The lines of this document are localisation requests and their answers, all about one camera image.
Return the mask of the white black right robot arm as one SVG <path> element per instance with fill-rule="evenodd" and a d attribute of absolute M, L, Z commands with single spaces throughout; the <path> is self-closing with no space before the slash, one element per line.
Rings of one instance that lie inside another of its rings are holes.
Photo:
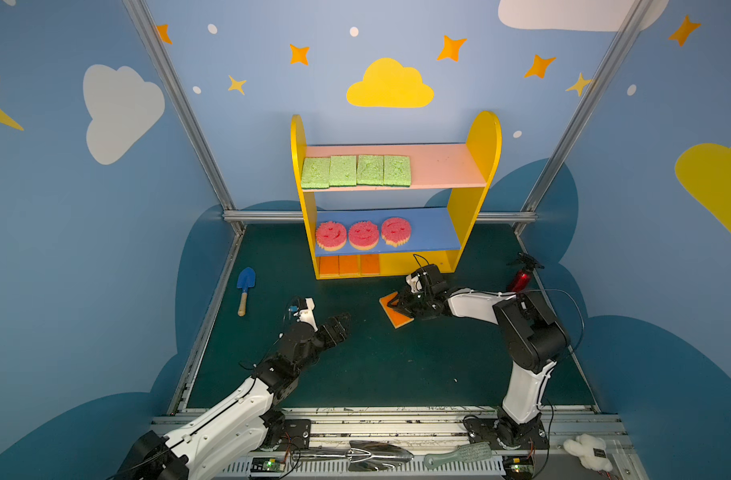
<path fill-rule="evenodd" d="M 551 372 L 571 346 L 569 332 L 545 298 L 539 292 L 451 287 L 435 264 L 415 270 L 405 281 L 403 290 L 379 300 L 393 326 L 441 315 L 499 326 L 513 360 L 509 390 L 501 404 L 505 419 L 515 425 L 537 419 Z"/>

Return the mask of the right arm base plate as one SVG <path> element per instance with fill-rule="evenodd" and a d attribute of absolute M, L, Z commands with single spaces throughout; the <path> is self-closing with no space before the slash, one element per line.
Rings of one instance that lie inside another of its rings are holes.
<path fill-rule="evenodd" d="M 463 418 L 469 442 L 487 442 L 493 449 L 545 450 L 549 448 L 547 428 L 537 414 L 531 421 L 519 424 L 507 416 L 501 418 L 480 418 L 467 415 Z"/>

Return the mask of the orange sponge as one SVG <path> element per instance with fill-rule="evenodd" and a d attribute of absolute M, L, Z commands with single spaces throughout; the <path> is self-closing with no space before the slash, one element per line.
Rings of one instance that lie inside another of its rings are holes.
<path fill-rule="evenodd" d="M 358 255 L 338 256 L 338 274 L 340 276 L 359 276 L 360 263 Z"/>
<path fill-rule="evenodd" d="M 337 256 L 323 256 L 318 260 L 319 276 L 321 278 L 339 276 L 339 258 Z"/>
<path fill-rule="evenodd" d="M 391 301 L 397 299 L 397 297 L 399 297 L 399 294 L 397 292 L 393 292 L 379 299 L 379 304 L 381 304 L 385 315 L 389 318 L 389 322 L 391 322 L 391 325 L 395 329 L 399 329 L 415 320 L 415 318 L 398 312 L 393 306 L 391 306 Z"/>
<path fill-rule="evenodd" d="M 360 274 L 362 276 L 381 275 L 381 256 L 379 254 L 367 254 L 359 256 Z"/>

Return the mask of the pink smiley sponge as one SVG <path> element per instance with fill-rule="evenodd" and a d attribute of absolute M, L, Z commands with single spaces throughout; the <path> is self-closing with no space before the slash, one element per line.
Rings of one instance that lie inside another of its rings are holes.
<path fill-rule="evenodd" d="M 323 222 L 315 230 L 316 245 L 327 252 L 341 250 L 347 244 L 347 240 L 347 229 L 339 222 Z"/>
<path fill-rule="evenodd" d="M 348 242 L 356 250 L 369 251 L 379 244 L 379 226 L 371 221 L 353 224 L 348 230 Z"/>
<path fill-rule="evenodd" d="M 413 228 L 409 220 L 400 217 L 391 217 L 381 224 L 381 238 L 388 246 L 399 247 L 411 240 Z"/>

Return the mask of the pink smiley sponge front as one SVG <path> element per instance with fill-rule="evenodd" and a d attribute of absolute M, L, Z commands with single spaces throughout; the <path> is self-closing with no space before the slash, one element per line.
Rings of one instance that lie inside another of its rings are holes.
<path fill-rule="evenodd" d="M 348 230 L 348 242 L 356 250 L 369 251 L 379 244 L 379 226 L 371 221 L 353 224 Z"/>

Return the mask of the green sponge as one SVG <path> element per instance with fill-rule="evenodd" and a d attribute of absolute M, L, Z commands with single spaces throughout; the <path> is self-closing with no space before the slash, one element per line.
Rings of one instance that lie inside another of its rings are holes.
<path fill-rule="evenodd" d="M 383 184 L 391 187 L 411 186 L 411 158 L 385 155 L 383 157 Z"/>
<path fill-rule="evenodd" d="M 357 156 L 331 156 L 328 180 L 330 187 L 357 186 Z"/>
<path fill-rule="evenodd" d="M 307 157 L 303 162 L 300 185 L 303 190 L 330 187 L 330 158 Z"/>
<path fill-rule="evenodd" d="M 382 155 L 359 155 L 356 184 L 383 186 L 383 182 L 385 182 L 385 158 Z"/>

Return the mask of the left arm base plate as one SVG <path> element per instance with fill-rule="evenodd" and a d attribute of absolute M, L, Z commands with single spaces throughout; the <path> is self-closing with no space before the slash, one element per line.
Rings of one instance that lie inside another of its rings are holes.
<path fill-rule="evenodd" d="M 311 421 L 308 419 L 283 419 L 270 424 L 262 451 L 305 450 L 309 448 Z"/>

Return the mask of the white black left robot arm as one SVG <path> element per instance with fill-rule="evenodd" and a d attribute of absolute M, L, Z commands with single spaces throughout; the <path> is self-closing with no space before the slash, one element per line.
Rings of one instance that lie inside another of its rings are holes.
<path fill-rule="evenodd" d="M 211 479 L 234 458 L 257 450 L 284 417 L 275 407 L 295 390 L 305 368 L 345 342 L 350 316 L 316 324 L 309 311 L 279 339 L 277 350 L 219 404 L 195 420 L 158 435 L 140 436 L 113 479 Z"/>

